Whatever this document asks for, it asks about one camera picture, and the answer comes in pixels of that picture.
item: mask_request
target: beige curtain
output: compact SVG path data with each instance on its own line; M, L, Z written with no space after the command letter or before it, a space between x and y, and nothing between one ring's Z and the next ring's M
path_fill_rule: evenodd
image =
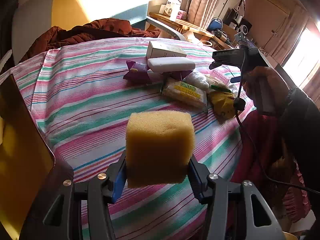
M188 21L206 29L220 0L191 0Z
M293 48L299 35L303 31L309 20L308 13L299 5L296 5L293 13L290 15L289 20L284 28L284 32L276 46L271 50L269 55L281 64L290 50Z

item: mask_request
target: table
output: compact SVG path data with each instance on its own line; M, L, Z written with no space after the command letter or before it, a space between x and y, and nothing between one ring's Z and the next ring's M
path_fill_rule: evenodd
M230 179L242 143L236 119L220 124L209 105L208 113L160 94L163 76L148 72L151 85L134 85L123 76L126 60L147 63L149 41L179 46L202 73L221 80L239 75L239 69L209 69L211 48L190 42L155 38L111 38L52 49L30 58L0 76L14 75L36 125L56 156L74 169L74 182L88 180L116 162L125 149L126 124L131 113L176 110L191 114L196 133L196 159L211 172ZM243 120L254 109L247 102ZM204 221L206 206L193 197L188 179L181 184L138 189L125 186L109 212L117 239L186 240ZM84 239L89 239L87 205L82 205Z
M154 19L163 20L166 23L174 25L176 27L176 30L178 32L180 32L180 33L182 33L183 30L191 31L193 33L198 33L198 34L201 34L203 36L206 36L206 37L214 39L214 41L216 43L218 43L220 46L222 46L224 49L234 49L233 47L231 47L230 45L224 43L222 40L220 40L219 38L217 38L213 34L211 34L208 31L206 31L204 28L196 26L196 25L194 25L194 24L192 24L190 22L187 22L185 20L179 20L179 19L176 19L173 22L173 21L170 20L170 17L162 15L162 14L158 14L158 13L153 13L153 12L150 12L149 15L150 15L150 17L152 17Z

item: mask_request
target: brown jacket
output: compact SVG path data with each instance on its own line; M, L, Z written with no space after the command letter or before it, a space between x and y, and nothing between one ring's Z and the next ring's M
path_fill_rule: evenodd
M115 18L95 20L83 26L75 26L69 31L53 26L35 40L20 62L49 49L57 49L85 41L118 37L157 38L159 34L160 30L158 29L142 31L132 28L129 21Z

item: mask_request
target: black sleeve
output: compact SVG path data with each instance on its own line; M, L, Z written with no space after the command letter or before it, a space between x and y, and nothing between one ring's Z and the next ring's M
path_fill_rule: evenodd
M280 126L305 186L320 192L320 111L301 89L290 90ZM308 193L308 197L315 216L320 219L320 195Z

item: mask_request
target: white soap bar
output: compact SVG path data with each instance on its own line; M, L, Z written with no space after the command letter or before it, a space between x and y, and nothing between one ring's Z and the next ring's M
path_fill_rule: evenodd
M157 57L148 59L148 66L154 73L194 70L196 64L186 57Z

